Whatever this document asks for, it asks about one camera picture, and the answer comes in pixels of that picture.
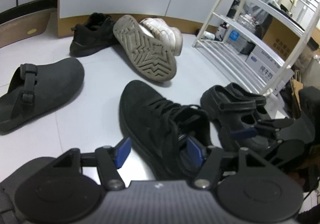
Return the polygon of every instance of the tiled floor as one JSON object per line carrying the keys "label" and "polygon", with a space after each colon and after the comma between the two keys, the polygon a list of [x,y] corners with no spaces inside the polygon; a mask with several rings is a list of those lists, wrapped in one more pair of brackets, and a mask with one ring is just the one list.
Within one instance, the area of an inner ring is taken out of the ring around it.
{"label": "tiled floor", "polygon": [[[68,57],[72,38],[56,36],[56,14],[45,33],[0,49],[0,95],[23,63],[47,64]],[[195,37],[183,35],[183,50],[177,60],[177,74],[170,82],[155,85],[163,96],[181,104],[199,104],[202,93],[213,85],[229,81],[202,54],[191,47]],[[79,95],[62,108],[0,135],[0,181],[32,158],[58,156],[72,147],[92,152],[103,145],[115,145],[122,139],[118,124],[118,103],[125,85],[141,78],[129,65],[120,46],[104,49],[89,57],[79,58],[84,66],[84,86]],[[277,99],[268,101],[272,117],[278,111]],[[211,125],[212,142],[220,146]],[[119,170],[126,185],[131,180],[152,179],[146,164],[132,151]],[[97,179],[94,169],[85,174]]]}

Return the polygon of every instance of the shelf rack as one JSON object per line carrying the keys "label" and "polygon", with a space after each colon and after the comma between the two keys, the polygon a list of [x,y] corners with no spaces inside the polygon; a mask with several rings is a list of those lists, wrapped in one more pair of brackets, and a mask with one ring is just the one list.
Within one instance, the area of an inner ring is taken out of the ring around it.
{"label": "shelf rack", "polygon": [[[234,18],[228,18],[224,15],[217,14],[215,11],[222,0],[217,0],[212,7],[211,12],[207,16],[199,34],[197,35],[196,40],[193,43],[193,47],[197,49],[201,49],[201,53],[203,50],[205,51],[205,56],[210,59],[213,64],[216,64],[222,67],[225,76],[229,78],[231,81],[237,81],[244,87],[246,87],[251,92],[256,92],[260,94],[270,94],[272,91],[279,85],[283,75],[285,73],[285,69],[290,68],[294,62],[298,59],[299,55],[303,51],[307,42],[309,41],[311,34],[318,23],[320,18],[320,4],[316,0],[298,0],[301,1],[306,7],[310,8],[314,15],[310,24],[307,26],[305,30],[301,29],[298,25],[296,25],[292,20],[287,18],[282,12],[277,11],[273,7],[268,4],[262,2],[261,0],[241,0],[239,7],[234,15]],[[286,61],[278,60],[279,56],[271,49],[267,44],[265,44],[261,39],[255,36],[253,33],[248,31],[246,28],[241,26],[236,22],[239,14],[243,8],[243,5],[246,1],[252,2],[260,8],[264,9],[274,18],[278,19],[282,22],[286,27],[288,27],[291,31],[293,31],[297,36],[300,37],[298,43],[295,48],[292,50],[291,54],[287,58]],[[210,20],[213,16],[217,16],[221,20],[225,21],[229,24],[229,28],[223,38],[223,41],[212,41],[202,39],[203,33],[207,29]],[[266,51],[271,57],[275,60],[279,61],[281,65],[280,69],[276,72],[276,74],[267,82],[255,73],[248,65],[245,63],[239,55],[226,43],[232,28],[242,32],[249,38],[253,43],[258,45],[264,51]]]}

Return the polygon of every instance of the yellow sticker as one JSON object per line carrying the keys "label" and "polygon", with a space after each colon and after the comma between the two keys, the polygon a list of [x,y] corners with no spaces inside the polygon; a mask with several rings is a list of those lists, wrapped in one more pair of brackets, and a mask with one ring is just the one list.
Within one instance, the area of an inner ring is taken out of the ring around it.
{"label": "yellow sticker", "polygon": [[32,34],[32,33],[35,33],[37,31],[37,29],[32,29],[32,30],[29,30],[28,32],[27,32],[27,34]]}

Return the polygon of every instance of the white logo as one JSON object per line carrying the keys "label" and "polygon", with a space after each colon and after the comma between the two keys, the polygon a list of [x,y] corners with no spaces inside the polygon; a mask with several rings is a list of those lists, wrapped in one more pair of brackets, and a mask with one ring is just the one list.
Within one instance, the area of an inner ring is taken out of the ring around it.
{"label": "white logo", "polygon": [[157,188],[157,189],[160,189],[160,188],[162,188],[164,185],[161,183],[161,182],[159,182],[158,184],[155,184],[155,187]]}

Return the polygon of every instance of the blue label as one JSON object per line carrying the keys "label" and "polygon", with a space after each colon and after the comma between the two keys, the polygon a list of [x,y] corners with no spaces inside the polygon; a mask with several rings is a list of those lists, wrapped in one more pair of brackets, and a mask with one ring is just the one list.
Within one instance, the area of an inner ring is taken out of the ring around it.
{"label": "blue label", "polygon": [[231,40],[233,40],[233,41],[236,41],[238,37],[239,37],[239,32],[237,32],[237,31],[231,31],[230,36],[229,36],[229,39],[231,39]]}

